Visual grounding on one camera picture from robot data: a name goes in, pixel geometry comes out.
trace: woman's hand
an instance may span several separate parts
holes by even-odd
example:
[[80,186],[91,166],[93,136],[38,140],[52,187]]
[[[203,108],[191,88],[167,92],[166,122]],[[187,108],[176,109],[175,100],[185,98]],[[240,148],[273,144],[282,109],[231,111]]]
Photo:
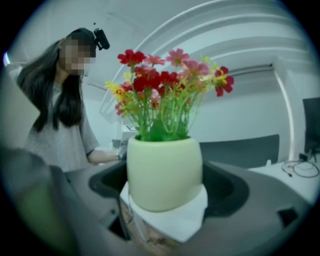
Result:
[[103,164],[111,161],[117,161],[118,151],[117,150],[109,150],[109,151],[93,150],[87,155],[87,159],[89,163],[94,165]]

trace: gray t-shirt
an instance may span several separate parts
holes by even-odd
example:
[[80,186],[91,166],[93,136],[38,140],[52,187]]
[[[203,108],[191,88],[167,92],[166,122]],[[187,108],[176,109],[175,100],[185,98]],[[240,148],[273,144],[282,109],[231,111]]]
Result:
[[[22,68],[10,72],[16,81]],[[53,106],[62,92],[61,86],[53,84],[52,106],[49,108],[49,120],[40,132],[31,129],[26,140],[25,149],[34,153],[48,164],[60,167],[64,172],[88,167],[87,154],[92,152],[99,143],[90,127],[86,109],[83,105],[82,122],[80,125],[66,127],[59,121],[55,130],[52,124]]]

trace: cream vase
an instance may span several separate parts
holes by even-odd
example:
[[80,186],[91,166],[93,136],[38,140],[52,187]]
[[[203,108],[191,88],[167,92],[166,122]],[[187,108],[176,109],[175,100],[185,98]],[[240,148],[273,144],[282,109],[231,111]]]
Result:
[[128,141],[127,177],[134,202],[163,212],[194,199],[202,187],[202,155],[193,138],[149,142]]

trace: computer monitor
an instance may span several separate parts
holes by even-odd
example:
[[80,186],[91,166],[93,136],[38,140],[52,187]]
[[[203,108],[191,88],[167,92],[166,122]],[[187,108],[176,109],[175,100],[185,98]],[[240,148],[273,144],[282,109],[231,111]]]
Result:
[[303,106],[306,126],[304,152],[320,152],[320,97],[304,99]]

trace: black cable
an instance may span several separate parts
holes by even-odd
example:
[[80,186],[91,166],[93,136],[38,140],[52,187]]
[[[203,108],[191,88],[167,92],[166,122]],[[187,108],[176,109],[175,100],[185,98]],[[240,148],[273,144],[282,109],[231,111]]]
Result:
[[[310,168],[305,168],[305,169],[299,168],[300,170],[307,171],[307,170],[315,169],[316,170],[316,174],[312,175],[312,176],[305,176],[305,175],[299,174],[297,172],[296,168],[298,168],[299,165],[302,164],[302,163],[309,163],[309,164],[311,164],[311,167]],[[284,164],[281,166],[282,171],[287,173],[289,175],[289,177],[292,177],[293,175],[285,169],[285,165],[287,165],[287,164],[293,164],[293,165],[287,166],[286,168],[290,168],[293,173],[295,173],[297,176],[302,177],[302,178],[314,178],[314,177],[316,177],[316,176],[318,176],[320,174],[319,168],[313,162],[311,162],[311,161],[302,161],[302,160],[292,160],[292,161],[284,162]]]

